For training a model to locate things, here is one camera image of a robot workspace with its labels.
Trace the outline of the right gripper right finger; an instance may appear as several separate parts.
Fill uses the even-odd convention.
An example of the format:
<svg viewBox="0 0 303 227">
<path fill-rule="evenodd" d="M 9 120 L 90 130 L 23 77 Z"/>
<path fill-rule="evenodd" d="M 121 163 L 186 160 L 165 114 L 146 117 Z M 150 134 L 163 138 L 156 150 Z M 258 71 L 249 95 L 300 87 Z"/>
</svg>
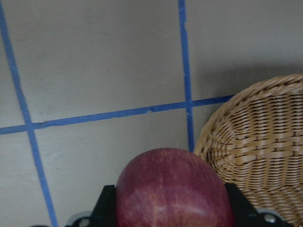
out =
<svg viewBox="0 0 303 227">
<path fill-rule="evenodd" d="M 225 183 L 236 227 L 256 227 L 258 212 L 234 183 Z"/>
</svg>

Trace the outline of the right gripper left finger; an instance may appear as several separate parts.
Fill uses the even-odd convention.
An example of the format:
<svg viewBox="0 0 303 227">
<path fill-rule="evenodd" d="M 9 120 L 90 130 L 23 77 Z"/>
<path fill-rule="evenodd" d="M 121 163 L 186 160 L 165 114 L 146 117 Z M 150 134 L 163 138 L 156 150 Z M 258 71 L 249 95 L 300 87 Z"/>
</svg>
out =
<svg viewBox="0 0 303 227">
<path fill-rule="evenodd" d="M 105 185 L 90 216 L 91 227 L 116 227 L 116 188 Z"/>
</svg>

